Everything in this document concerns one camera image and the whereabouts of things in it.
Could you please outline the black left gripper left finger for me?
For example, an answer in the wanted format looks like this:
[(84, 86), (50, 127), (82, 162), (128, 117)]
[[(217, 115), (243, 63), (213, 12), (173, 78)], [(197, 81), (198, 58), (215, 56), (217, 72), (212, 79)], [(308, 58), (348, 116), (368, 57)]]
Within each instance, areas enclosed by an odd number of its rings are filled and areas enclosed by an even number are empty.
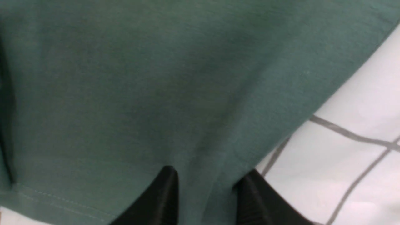
[(177, 225), (179, 176), (164, 166), (147, 189), (111, 225)]

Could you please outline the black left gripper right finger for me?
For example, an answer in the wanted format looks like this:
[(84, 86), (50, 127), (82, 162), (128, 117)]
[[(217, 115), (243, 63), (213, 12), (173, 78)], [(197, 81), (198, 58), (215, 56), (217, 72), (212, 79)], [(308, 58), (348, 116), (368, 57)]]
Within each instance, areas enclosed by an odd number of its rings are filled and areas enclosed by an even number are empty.
[(236, 225), (313, 225), (253, 169), (236, 184)]

